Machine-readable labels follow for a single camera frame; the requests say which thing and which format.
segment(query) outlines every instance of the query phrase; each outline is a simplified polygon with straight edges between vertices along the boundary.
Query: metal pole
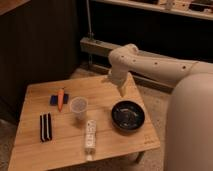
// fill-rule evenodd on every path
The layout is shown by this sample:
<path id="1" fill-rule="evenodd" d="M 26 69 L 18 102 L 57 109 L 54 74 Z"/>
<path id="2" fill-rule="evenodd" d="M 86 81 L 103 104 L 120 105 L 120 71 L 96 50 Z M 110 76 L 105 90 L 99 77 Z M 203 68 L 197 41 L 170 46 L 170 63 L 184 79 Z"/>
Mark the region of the metal pole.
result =
<path id="1" fill-rule="evenodd" d="M 141 159 L 142 159 L 144 153 L 145 153 L 145 151 L 142 151 L 142 152 L 139 152 L 139 153 L 138 153 L 138 156 L 137 156 L 137 158 L 135 159 L 135 162 L 136 162 L 136 163 L 138 163 L 138 164 L 140 163 L 140 161 L 141 161 Z"/>
<path id="2" fill-rule="evenodd" d="M 90 0 L 86 0 L 87 3 L 87 20 L 88 20 L 88 36 L 90 38 L 91 41 L 93 41 L 94 39 L 94 34 L 92 32 L 92 24 L 91 24 L 91 13 L 90 13 Z M 89 68 L 92 66 L 93 64 L 93 57 L 92 54 L 89 54 Z"/>

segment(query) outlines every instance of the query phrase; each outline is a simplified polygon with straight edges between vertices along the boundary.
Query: small blue object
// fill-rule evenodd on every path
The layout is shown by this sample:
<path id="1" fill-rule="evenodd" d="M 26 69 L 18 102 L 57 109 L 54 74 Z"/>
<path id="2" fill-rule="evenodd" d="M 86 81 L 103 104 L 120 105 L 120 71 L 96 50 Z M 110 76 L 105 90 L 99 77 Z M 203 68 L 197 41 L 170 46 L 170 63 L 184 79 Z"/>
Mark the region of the small blue object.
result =
<path id="1" fill-rule="evenodd" d="M 69 94 L 64 94 L 63 104 L 67 104 L 69 99 Z M 52 95 L 50 98 L 50 105 L 55 106 L 58 105 L 58 96 Z"/>

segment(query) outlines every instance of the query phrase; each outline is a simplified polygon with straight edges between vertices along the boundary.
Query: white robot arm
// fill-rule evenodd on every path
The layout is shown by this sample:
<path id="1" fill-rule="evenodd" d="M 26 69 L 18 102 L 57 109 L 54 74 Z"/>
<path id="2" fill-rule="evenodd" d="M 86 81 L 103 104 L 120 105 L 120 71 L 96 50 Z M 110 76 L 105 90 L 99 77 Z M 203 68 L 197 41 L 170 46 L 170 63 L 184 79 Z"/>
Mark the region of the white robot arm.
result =
<path id="1" fill-rule="evenodd" d="M 112 83 L 122 86 L 128 71 L 134 71 L 172 87 L 191 74 L 213 73 L 213 64 L 210 63 L 139 56 L 138 52 L 134 44 L 128 44 L 110 52 L 109 61 L 112 68 L 108 77 Z"/>
<path id="2" fill-rule="evenodd" d="M 118 88 L 128 71 L 174 86 L 167 110 L 164 170 L 213 170 L 213 64 L 138 56 L 133 44 L 111 51 L 109 61 L 108 78 Z"/>

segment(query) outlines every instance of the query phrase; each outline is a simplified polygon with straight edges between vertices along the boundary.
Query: wall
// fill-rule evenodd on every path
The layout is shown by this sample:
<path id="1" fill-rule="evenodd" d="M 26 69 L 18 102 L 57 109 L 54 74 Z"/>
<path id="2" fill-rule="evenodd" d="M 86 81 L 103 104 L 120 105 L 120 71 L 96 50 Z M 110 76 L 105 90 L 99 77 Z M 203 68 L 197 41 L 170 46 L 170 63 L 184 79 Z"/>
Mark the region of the wall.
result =
<path id="1" fill-rule="evenodd" d="M 61 80 L 78 66 L 74 0 L 32 0 L 0 16 L 0 118 L 19 118 L 28 84 Z"/>

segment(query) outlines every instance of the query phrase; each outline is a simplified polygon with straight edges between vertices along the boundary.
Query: table leg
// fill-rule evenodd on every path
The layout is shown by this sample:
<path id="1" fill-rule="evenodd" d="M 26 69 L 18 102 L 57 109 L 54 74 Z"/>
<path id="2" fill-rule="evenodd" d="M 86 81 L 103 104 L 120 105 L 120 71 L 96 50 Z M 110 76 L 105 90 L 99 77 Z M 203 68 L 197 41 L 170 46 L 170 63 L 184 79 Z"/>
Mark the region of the table leg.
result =
<path id="1" fill-rule="evenodd" d="M 141 161 L 141 159 L 142 159 L 144 153 L 145 153 L 144 151 L 138 153 L 138 156 L 137 156 L 137 158 L 135 159 L 135 162 L 136 162 L 137 164 L 140 163 L 140 161 Z"/>

